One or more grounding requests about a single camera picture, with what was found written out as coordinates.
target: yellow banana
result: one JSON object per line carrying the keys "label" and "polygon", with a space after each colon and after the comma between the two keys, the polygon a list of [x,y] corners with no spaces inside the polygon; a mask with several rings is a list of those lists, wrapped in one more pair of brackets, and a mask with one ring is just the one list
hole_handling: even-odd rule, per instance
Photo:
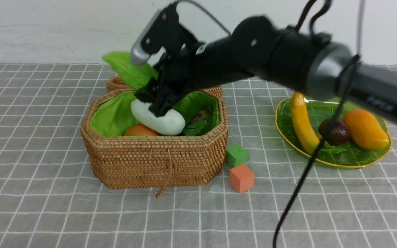
{"label": "yellow banana", "polygon": [[293,129],[296,136],[303,146],[304,151],[312,155],[319,144],[319,138],[310,124],[304,95],[295,92],[291,98],[290,106]]}

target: mangosteen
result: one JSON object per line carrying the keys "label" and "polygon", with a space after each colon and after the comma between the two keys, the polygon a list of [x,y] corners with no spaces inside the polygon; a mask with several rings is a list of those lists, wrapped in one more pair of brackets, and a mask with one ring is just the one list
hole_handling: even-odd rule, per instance
{"label": "mangosteen", "polygon": [[331,118],[325,119],[318,128],[319,134],[329,143],[331,146],[339,146],[346,143],[350,139],[350,132],[347,126],[342,121],[336,121],[332,132],[327,135],[327,129],[329,124],[333,120]]}

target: basket drawstring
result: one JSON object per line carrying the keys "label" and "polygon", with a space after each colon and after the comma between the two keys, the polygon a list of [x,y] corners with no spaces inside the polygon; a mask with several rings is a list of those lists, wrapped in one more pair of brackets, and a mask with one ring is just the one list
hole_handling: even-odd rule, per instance
{"label": "basket drawstring", "polygon": [[168,183],[170,182],[170,179],[171,179],[172,167],[174,166],[174,164],[172,163],[171,154],[170,154],[170,150],[169,149],[168,149],[168,157],[170,159],[170,163],[168,164],[168,177],[166,179],[165,184],[160,188],[159,192],[157,192],[156,198],[159,198],[160,195],[165,191],[165,189],[166,189],[166,187],[167,187],[167,185],[168,185]]}

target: green foam cube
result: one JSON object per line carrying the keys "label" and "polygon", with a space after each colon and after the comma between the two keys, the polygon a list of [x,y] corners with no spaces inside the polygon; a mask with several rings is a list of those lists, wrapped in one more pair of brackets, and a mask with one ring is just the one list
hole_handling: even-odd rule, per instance
{"label": "green foam cube", "polygon": [[247,163],[247,151],[241,147],[239,144],[232,145],[226,148],[226,163],[231,168],[238,165],[243,165]]}

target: white eggplant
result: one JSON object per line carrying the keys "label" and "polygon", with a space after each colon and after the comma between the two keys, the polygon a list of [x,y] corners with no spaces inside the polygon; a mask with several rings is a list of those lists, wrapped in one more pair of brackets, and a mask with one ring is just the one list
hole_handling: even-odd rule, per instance
{"label": "white eggplant", "polygon": [[179,112],[170,110],[165,116],[156,117],[148,110],[150,105],[148,102],[135,99],[131,102],[131,113],[137,121],[161,135],[176,136],[183,131],[186,122]]}

